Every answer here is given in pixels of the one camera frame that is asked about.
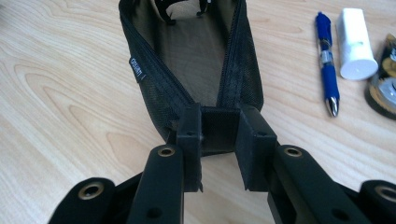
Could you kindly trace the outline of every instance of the blue pen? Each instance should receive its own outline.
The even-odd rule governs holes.
[[[320,48],[320,69],[326,106],[333,117],[338,115],[340,93],[338,92],[334,63],[332,59],[332,31],[330,19],[319,12],[316,18],[318,44]]]

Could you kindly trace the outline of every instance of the metal grommet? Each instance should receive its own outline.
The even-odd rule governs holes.
[[[78,192],[78,197],[81,200],[90,200],[99,196],[104,189],[105,186],[101,182],[91,182]]]
[[[285,153],[286,153],[286,155],[291,156],[291,157],[303,156],[303,152],[301,152],[299,149],[294,148],[294,147],[285,148]]]
[[[170,147],[161,148],[158,150],[158,155],[161,157],[170,157],[175,154],[175,150]]]
[[[396,189],[379,185],[375,187],[375,192],[382,198],[390,202],[396,203]]]

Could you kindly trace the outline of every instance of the wooden table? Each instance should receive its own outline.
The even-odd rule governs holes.
[[[163,144],[128,64],[118,0],[0,0],[0,222],[45,223],[92,176],[116,184]],[[262,74],[262,115],[281,144],[308,150],[337,182],[396,183],[396,121],[338,77],[340,114],[323,103],[314,18],[364,10],[373,52],[396,35],[396,1],[248,0]],[[338,49],[334,48],[339,70]],[[266,193],[244,191],[234,154],[202,159],[204,193],[185,194],[185,223],[273,223]]]

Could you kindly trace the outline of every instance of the pen grip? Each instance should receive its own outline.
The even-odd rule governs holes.
[[[321,68],[323,88],[324,88],[324,98],[329,99],[335,97],[340,98],[340,93],[338,92],[337,80],[334,66],[328,65]]]

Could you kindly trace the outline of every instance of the white container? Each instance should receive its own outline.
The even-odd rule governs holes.
[[[367,34],[363,10],[344,8],[336,23],[341,55],[341,76],[363,80],[378,70]]]

